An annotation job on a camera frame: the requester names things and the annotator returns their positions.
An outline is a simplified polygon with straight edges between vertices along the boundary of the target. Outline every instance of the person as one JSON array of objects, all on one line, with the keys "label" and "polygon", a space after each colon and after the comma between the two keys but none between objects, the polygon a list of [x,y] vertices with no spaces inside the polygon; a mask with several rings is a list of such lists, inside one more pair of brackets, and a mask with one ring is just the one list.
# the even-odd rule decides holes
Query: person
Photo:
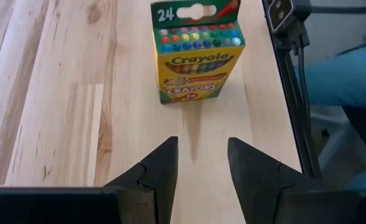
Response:
[{"label": "person", "polygon": [[[341,106],[366,145],[366,46],[308,65],[305,74],[310,104]],[[347,188],[366,189],[366,172]]]}]

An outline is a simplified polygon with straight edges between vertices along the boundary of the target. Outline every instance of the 24 number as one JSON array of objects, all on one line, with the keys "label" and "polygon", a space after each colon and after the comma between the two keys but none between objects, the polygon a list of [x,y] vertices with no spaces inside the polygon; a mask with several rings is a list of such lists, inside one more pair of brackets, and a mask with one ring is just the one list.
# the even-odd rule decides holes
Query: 24 number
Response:
[{"label": "24 number", "polygon": [[192,93],[192,94],[187,94],[185,95],[185,98],[186,99],[193,99],[193,98],[196,98],[198,96],[198,94],[196,93]]},{"label": "24 number", "polygon": [[173,17],[175,16],[174,13],[173,13],[173,8],[172,7],[170,7],[169,9],[167,9],[166,10],[166,13],[165,13],[165,10],[159,9],[158,10],[158,14],[160,14],[159,22],[166,21],[167,19],[169,19],[170,21],[172,21],[173,20]]}]

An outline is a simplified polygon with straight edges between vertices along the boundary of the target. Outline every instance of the light wood surface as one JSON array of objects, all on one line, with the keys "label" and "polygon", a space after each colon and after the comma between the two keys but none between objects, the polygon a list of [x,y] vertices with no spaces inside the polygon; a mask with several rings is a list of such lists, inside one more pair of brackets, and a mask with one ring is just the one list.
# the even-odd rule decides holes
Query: light wood surface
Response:
[{"label": "light wood surface", "polygon": [[172,223],[244,223],[228,137],[300,170],[261,2],[242,1],[247,46],[220,96],[164,106],[150,2],[4,1],[0,185],[101,186],[178,136]]}]

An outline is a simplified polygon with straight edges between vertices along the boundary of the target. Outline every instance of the crayola crayon box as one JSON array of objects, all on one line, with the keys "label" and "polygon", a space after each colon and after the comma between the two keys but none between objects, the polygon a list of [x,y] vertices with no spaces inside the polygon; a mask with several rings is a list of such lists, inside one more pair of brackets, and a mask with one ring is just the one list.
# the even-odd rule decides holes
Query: crayola crayon box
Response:
[{"label": "crayola crayon box", "polygon": [[[200,19],[181,8],[213,7]],[[151,4],[161,103],[217,97],[245,47],[237,21],[240,0],[181,0]]]}]

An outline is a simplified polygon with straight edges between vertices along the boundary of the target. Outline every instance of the green box flap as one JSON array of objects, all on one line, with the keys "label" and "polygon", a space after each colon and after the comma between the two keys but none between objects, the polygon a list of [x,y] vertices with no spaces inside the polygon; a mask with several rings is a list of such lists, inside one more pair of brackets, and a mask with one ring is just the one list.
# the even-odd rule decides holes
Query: green box flap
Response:
[{"label": "green box flap", "polygon": [[[177,10],[191,7],[195,4],[215,6],[213,16],[202,17],[199,20],[179,18]],[[184,26],[199,26],[234,22],[238,18],[240,0],[177,0],[162,1],[151,4],[152,25],[154,28],[173,28]]]}]

